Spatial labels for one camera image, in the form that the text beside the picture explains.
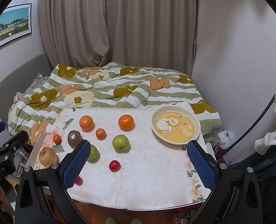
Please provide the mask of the yellow-red apple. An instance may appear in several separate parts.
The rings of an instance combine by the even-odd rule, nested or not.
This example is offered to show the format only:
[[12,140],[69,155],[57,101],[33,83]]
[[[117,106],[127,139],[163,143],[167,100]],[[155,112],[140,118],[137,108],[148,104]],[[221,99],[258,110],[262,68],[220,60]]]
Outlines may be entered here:
[[48,168],[53,163],[57,162],[57,155],[50,147],[44,147],[39,153],[39,162],[44,167]]

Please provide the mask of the green apple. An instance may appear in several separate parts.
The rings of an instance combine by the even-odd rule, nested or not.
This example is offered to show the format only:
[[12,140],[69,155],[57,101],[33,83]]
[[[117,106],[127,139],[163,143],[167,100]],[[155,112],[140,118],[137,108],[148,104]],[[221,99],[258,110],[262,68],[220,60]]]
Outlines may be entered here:
[[91,144],[90,145],[90,155],[88,156],[88,162],[95,161],[98,157],[98,149],[96,148],[95,145]]
[[116,135],[112,140],[112,146],[116,151],[124,152],[129,148],[130,142],[125,135]]

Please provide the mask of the brown kiwi with sticker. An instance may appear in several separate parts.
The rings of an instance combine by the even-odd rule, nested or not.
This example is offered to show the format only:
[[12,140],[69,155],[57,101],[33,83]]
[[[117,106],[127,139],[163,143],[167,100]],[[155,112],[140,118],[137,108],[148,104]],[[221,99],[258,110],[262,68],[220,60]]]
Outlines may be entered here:
[[68,144],[75,148],[78,146],[78,144],[82,141],[82,135],[77,130],[72,130],[68,133]]

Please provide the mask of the small mandarin edge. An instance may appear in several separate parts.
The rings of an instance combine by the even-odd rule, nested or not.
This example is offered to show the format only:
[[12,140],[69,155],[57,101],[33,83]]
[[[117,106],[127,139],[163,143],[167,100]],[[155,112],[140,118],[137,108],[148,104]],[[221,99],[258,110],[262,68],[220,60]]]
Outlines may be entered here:
[[58,144],[61,144],[61,142],[62,142],[61,136],[58,135],[58,134],[55,134],[53,136],[53,143],[56,144],[56,145],[58,145]]

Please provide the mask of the red cherry tomato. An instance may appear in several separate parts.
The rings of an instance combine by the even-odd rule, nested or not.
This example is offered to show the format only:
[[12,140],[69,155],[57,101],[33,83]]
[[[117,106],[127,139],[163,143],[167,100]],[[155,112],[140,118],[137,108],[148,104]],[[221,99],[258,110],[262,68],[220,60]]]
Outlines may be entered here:
[[121,167],[121,164],[117,160],[113,160],[109,164],[109,169],[112,172],[118,171],[120,169],[120,167]]
[[81,186],[83,184],[83,179],[80,176],[78,176],[75,180],[75,184],[77,186]]

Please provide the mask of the small mandarin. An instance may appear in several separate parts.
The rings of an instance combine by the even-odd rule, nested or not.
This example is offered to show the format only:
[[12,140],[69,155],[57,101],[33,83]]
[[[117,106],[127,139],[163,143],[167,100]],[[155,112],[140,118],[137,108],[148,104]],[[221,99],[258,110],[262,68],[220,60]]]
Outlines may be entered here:
[[105,132],[105,130],[103,128],[98,128],[95,131],[95,135],[96,135],[96,137],[97,137],[98,140],[103,140],[107,136],[107,134],[106,134],[106,132]]

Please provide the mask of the large orange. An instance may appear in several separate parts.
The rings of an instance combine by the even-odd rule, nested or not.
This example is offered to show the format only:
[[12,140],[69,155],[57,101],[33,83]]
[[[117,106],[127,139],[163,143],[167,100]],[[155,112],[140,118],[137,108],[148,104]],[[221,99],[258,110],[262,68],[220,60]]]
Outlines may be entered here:
[[89,115],[83,115],[79,119],[79,126],[84,131],[89,131],[94,127],[93,118]]
[[134,127],[134,118],[131,115],[122,115],[118,119],[118,125],[122,130],[131,130]]

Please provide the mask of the white plastic bag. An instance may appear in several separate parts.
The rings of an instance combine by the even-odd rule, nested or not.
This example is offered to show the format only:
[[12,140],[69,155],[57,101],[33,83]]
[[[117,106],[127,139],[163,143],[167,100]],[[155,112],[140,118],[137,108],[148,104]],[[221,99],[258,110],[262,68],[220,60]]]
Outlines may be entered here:
[[234,136],[230,130],[223,130],[217,133],[218,145],[221,149],[228,149],[234,142]]

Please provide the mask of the cream plate with duck print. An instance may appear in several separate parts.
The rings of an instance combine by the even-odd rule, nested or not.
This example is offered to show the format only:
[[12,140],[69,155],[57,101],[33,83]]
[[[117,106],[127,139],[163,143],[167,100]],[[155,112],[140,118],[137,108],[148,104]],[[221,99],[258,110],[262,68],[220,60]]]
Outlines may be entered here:
[[153,132],[172,145],[185,145],[196,140],[201,133],[201,124],[188,109],[178,106],[163,106],[151,117]]

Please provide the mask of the white floral tablecloth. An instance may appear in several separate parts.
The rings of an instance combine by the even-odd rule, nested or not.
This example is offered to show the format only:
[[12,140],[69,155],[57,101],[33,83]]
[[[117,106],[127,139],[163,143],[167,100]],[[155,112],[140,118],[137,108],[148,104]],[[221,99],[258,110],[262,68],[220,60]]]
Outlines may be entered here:
[[[63,159],[72,151],[67,136],[72,130],[80,130],[79,119],[83,115],[93,118],[95,128],[103,128],[107,134],[98,140],[95,131],[81,132],[82,137],[95,145],[99,156],[93,162],[86,162],[80,177],[81,186],[68,189],[69,195],[80,202],[99,206],[131,209],[157,210],[188,206],[203,202],[210,190],[202,184],[183,146],[163,142],[152,131],[153,108],[80,108],[73,113],[73,121],[66,128],[54,128],[52,132],[41,134],[34,147],[30,163],[33,168],[41,168],[38,154],[43,147],[51,147],[52,137],[62,138],[56,154]],[[122,133],[118,119],[125,114],[134,118],[134,129],[125,132],[130,147],[118,153],[112,140]],[[112,172],[111,161],[117,160],[121,167]]]

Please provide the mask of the grey headboard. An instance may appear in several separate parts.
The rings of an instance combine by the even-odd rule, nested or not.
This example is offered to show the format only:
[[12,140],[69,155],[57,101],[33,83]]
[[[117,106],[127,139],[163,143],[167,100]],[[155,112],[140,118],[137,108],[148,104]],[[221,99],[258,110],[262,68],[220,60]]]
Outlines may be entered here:
[[45,54],[38,55],[0,82],[0,118],[7,122],[8,112],[17,92],[24,92],[34,81],[37,74],[49,76],[51,66]]

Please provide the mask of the green striped floral duvet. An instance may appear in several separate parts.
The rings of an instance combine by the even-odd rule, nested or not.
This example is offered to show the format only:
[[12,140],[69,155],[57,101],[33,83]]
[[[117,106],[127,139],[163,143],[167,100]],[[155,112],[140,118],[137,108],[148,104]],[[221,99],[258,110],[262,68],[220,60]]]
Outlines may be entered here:
[[222,126],[188,75],[170,69],[124,66],[74,68],[59,64],[40,87],[18,96],[8,113],[11,135],[25,131],[35,145],[43,133],[66,129],[80,108],[142,108],[190,104],[204,135]]

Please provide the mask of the framed building picture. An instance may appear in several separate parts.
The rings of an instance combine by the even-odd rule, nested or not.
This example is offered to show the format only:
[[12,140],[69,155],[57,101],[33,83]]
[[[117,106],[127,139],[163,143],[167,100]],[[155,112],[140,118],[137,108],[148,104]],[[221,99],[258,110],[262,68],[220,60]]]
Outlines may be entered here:
[[15,39],[32,34],[32,4],[7,7],[0,15],[0,48]]

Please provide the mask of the beige curtain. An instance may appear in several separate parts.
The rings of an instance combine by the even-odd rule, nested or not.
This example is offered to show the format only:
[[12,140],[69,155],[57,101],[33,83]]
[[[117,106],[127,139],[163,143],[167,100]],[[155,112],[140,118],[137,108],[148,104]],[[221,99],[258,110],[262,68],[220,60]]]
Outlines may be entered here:
[[38,0],[38,21],[52,67],[193,71],[198,0]]

